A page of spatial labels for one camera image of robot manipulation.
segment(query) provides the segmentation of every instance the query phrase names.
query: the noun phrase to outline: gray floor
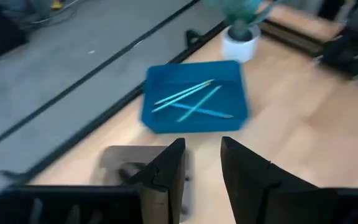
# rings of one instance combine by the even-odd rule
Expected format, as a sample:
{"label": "gray floor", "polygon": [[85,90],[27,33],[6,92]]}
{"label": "gray floor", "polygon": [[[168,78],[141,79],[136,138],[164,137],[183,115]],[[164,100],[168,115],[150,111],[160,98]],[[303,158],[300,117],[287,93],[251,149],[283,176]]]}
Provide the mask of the gray floor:
{"label": "gray floor", "polygon": [[[74,19],[38,30],[0,59],[0,133],[188,2],[90,0]],[[148,67],[184,50],[185,30],[207,32],[222,19],[193,6],[1,142],[0,170],[26,172],[143,81]],[[0,176],[0,189],[7,184]]]}

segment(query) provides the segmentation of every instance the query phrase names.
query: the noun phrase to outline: blue plastic tray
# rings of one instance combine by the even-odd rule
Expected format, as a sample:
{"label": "blue plastic tray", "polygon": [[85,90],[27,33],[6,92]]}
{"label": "blue plastic tray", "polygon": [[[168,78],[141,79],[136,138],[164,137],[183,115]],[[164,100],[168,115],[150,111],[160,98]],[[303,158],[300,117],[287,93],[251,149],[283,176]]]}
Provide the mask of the blue plastic tray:
{"label": "blue plastic tray", "polygon": [[[180,100],[178,103],[194,106],[214,87],[222,85],[200,108],[214,110],[234,117],[218,118],[194,112],[186,120],[177,119],[187,112],[185,109],[167,107],[151,113],[154,103],[206,80],[214,82],[206,88]],[[236,131],[249,117],[242,86],[241,65],[235,61],[167,64],[150,67],[144,86],[145,96],[142,122],[154,133],[192,133],[206,131]]]}

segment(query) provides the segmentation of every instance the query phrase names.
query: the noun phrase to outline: pencil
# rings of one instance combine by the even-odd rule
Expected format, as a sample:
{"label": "pencil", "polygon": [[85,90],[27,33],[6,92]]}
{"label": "pencil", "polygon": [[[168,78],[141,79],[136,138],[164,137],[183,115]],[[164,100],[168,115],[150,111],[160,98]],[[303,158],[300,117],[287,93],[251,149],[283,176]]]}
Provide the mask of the pencil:
{"label": "pencil", "polygon": [[162,106],[159,106],[158,108],[152,110],[152,113],[157,112],[157,111],[159,111],[159,110],[162,110],[162,109],[166,108],[167,106],[171,105],[172,103],[176,103],[176,102],[178,102],[179,100],[182,100],[182,99],[186,98],[187,96],[190,96],[191,94],[193,94],[193,93],[195,93],[195,92],[197,92],[197,91],[202,90],[203,88],[207,87],[209,84],[211,84],[211,83],[207,83],[207,84],[205,84],[205,85],[203,85],[203,86],[200,86],[200,87],[198,87],[198,88],[195,89],[195,90],[192,90],[192,91],[190,91],[190,92],[188,92],[188,93],[186,93],[186,94],[184,94],[184,95],[182,95],[182,96],[179,96],[178,98],[176,98],[176,99],[174,99],[174,100],[172,100],[172,101],[169,101],[168,103],[166,103],[166,104],[164,104],[164,105],[162,105]]}
{"label": "pencil", "polygon": [[162,99],[162,100],[160,100],[160,101],[154,103],[154,105],[158,105],[158,104],[161,104],[161,103],[163,103],[163,102],[165,102],[165,101],[171,100],[171,99],[173,99],[173,98],[175,98],[175,97],[177,97],[177,96],[180,96],[180,95],[182,95],[182,94],[185,94],[185,93],[187,93],[187,92],[189,92],[189,91],[191,91],[191,90],[197,89],[197,88],[200,87],[200,86],[209,84],[209,83],[211,83],[212,81],[213,81],[213,79],[207,80],[207,81],[205,81],[205,82],[203,82],[203,83],[200,83],[200,84],[198,84],[198,85],[195,85],[195,86],[193,86],[193,87],[190,87],[190,88],[188,88],[188,89],[186,89],[186,90],[183,90],[183,91],[181,91],[181,92],[179,92],[179,93],[176,93],[176,94],[174,94],[174,95],[172,95],[172,96],[168,96],[168,97],[166,97],[166,98],[164,98],[164,99]]}
{"label": "pencil", "polygon": [[[193,108],[193,106],[188,106],[188,105],[184,105],[181,103],[173,103],[173,104],[171,104],[171,106],[177,107],[177,108],[188,109],[188,110]],[[225,114],[225,113],[221,113],[221,112],[217,112],[217,111],[213,111],[213,110],[201,109],[201,108],[196,109],[195,112],[199,112],[199,113],[203,113],[203,114],[207,114],[207,115],[211,115],[211,116],[216,116],[219,118],[232,118],[233,117],[233,115],[231,115],[231,114]]]}
{"label": "pencil", "polygon": [[211,90],[207,95],[204,96],[192,109],[188,110],[181,118],[177,120],[177,122],[182,122],[186,118],[188,118],[195,110],[197,110],[205,101],[207,101],[213,94],[216,93],[222,86],[217,86],[215,89]]}

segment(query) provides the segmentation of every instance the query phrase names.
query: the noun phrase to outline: white pot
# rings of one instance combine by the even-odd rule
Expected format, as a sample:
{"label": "white pot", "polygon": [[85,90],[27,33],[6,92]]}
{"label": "white pot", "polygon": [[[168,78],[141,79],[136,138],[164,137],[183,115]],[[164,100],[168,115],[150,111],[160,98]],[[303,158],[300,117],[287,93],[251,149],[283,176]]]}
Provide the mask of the white pot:
{"label": "white pot", "polygon": [[260,37],[260,29],[258,26],[250,28],[252,32],[252,40],[241,42],[232,39],[227,34],[230,26],[223,31],[222,38],[222,55],[226,60],[236,60],[244,63],[252,59],[255,55],[258,40]]}

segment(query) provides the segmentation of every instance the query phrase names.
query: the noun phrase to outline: wooden table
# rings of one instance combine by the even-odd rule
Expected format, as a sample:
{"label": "wooden table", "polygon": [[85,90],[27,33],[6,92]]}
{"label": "wooden table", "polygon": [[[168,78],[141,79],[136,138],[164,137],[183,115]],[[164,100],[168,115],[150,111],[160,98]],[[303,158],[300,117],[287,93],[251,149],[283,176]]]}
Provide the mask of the wooden table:
{"label": "wooden table", "polygon": [[[323,40],[338,29],[285,7],[270,18]],[[185,62],[222,60],[220,53],[219,35]],[[219,155],[221,137],[231,136],[317,186],[358,187],[358,83],[265,37],[244,64],[244,80],[252,117],[240,131],[155,135],[139,121],[138,97],[32,184],[88,185],[106,147],[168,145],[184,137],[195,158],[196,205],[187,223],[234,223]]]}

